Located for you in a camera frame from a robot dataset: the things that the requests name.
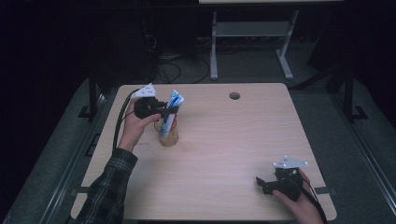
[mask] white metal frame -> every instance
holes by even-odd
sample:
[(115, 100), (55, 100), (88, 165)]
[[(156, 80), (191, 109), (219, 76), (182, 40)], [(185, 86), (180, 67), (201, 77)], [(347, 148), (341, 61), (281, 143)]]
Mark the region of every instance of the white metal frame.
[(290, 21), (250, 21), (250, 22), (217, 22), (217, 12), (213, 12), (212, 22), (212, 50), (210, 52), (210, 77), (219, 78), (218, 62), (216, 57), (216, 38), (218, 36), (284, 36), (285, 42), (281, 49), (276, 50), (283, 73), (286, 79), (293, 79), (288, 61), (285, 58), (294, 25), (299, 11), (292, 13)]

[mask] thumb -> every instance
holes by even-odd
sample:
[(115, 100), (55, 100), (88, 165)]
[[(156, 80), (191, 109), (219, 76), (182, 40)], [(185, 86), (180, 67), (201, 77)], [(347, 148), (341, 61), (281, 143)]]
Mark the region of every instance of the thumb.
[(161, 114), (150, 115), (150, 116), (146, 117), (145, 119), (142, 119), (142, 122), (143, 122), (143, 125), (146, 127), (151, 122), (154, 122), (155, 120), (159, 120), (160, 118), (161, 118)]
[(292, 201), (290, 198), (288, 198), (288, 196), (286, 196), (285, 194), (283, 194), (282, 192), (280, 192), (276, 189), (274, 189), (273, 195), (276, 198), (278, 198), (283, 204), (285, 204), (289, 208), (289, 210), (293, 211), (295, 202)]

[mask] plaid sleeve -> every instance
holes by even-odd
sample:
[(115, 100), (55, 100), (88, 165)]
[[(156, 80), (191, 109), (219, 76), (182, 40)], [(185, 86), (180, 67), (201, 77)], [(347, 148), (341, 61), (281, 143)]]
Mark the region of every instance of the plaid sleeve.
[(125, 193), (136, 162), (131, 152), (115, 149), (103, 173), (90, 185), (75, 223), (122, 223)]

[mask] hand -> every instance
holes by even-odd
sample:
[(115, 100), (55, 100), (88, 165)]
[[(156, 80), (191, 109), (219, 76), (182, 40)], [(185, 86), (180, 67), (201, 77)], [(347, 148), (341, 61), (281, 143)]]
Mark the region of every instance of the hand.
[(139, 119), (134, 114), (134, 102), (137, 99), (131, 99), (128, 109), (125, 112), (124, 129), (119, 142), (119, 148), (133, 152), (139, 138), (142, 136), (145, 128), (155, 120), (161, 118), (160, 114), (151, 115), (145, 119)]
[[(311, 193), (309, 188), (309, 179), (306, 177), (304, 172), (300, 170), (300, 175), (306, 180), (303, 181), (303, 188)], [(289, 210), (294, 214), (297, 221), (301, 224), (322, 224), (323, 221), (320, 217), (318, 209), (308, 200), (308, 198), (301, 193), (297, 202), (292, 201), (286, 195), (278, 190), (273, 191), (274, 196), (276, 196), (283, 204), (285, 204)]]

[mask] wrist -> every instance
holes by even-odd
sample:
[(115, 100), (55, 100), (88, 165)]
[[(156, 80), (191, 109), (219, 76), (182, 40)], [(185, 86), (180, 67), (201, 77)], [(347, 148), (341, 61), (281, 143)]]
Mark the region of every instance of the wrist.
[(134, 151), (134, 146), (133, 146), (133, 144), (128, 143), (128, 142), (125, 141), (125, 140), (122, 140), (122, 138), (121, 138), (121, 140), (120, 140), (120, 142), (119, 142), (119, 145), (118, 145), (117, 147), (118, 147), (118, 148), (121, 148), (121, 149), (124, 149), (124, 150), (127, 150), (127, 151), (130, 151), (130, 152), (133, 152), (133, 151)]

